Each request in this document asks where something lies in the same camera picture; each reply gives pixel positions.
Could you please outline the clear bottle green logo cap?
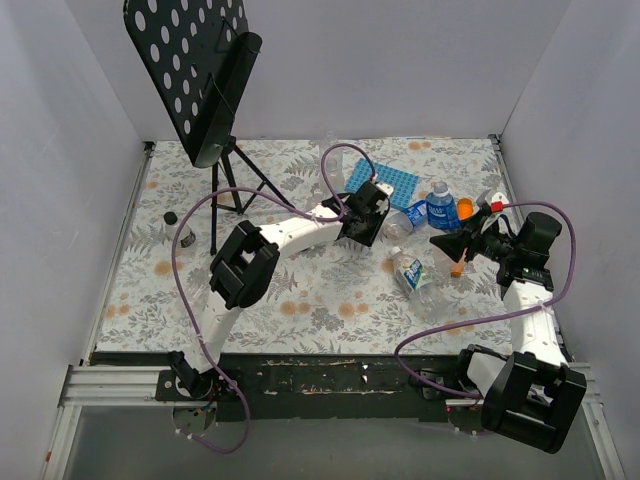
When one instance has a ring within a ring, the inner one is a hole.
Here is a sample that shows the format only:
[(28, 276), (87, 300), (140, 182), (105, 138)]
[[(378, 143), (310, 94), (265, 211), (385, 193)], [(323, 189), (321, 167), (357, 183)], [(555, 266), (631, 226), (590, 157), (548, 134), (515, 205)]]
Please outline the clear bottle green logo cap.
[(312, 199), (314, 202), (321, 202), (332, 196), (333, 193), (341, 193), (345, 188), (345, 178), (341, 171), (329, 172), (327, 179), (322, 173), (319, 174), (318, 188), (314, 190)]

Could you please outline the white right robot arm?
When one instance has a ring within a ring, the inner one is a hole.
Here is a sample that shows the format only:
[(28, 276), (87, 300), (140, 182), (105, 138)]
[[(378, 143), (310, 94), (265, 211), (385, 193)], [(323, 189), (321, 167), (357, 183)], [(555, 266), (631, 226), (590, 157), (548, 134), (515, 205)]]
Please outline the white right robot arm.
[(498, 265), (501, 298), (512, 317), (512, 352), (470, 345), (452, 373), (464, 397), (481, 395), (484, 429), (546, 453), (562, 447), (587, 390), (583, 374), (570, 368), (557, 339), (550, 303), (554, 282), (546, 263), (562, 232), (543, 212), (530, 213), (513, 231), (501, 193), (486, 193), (458, 231), (431, 238), (453, 261), (482, 255)]

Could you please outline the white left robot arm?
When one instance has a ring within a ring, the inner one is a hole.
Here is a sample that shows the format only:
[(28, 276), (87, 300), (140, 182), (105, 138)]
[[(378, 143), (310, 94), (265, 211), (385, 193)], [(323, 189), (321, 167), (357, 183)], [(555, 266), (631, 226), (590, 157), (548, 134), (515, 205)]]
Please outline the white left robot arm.
[(217, 369), (222, 347), (240, 313), (268, 291), (279, 261), (317, 245), (342, 238), (370, 247), (391, 207), (391, 185), (365, 181), (355, 193), (333, 193), (311, 211), (288, 205), (294, 216), (275, 224), (240, 222), (210, 264), (205, 308), (195, 314), (173, 265), (176, 286), (190, 320), (192, 346), (172, 352), (170, 366), (178, 387), (193, 400), (213, 386), (209, 370)]

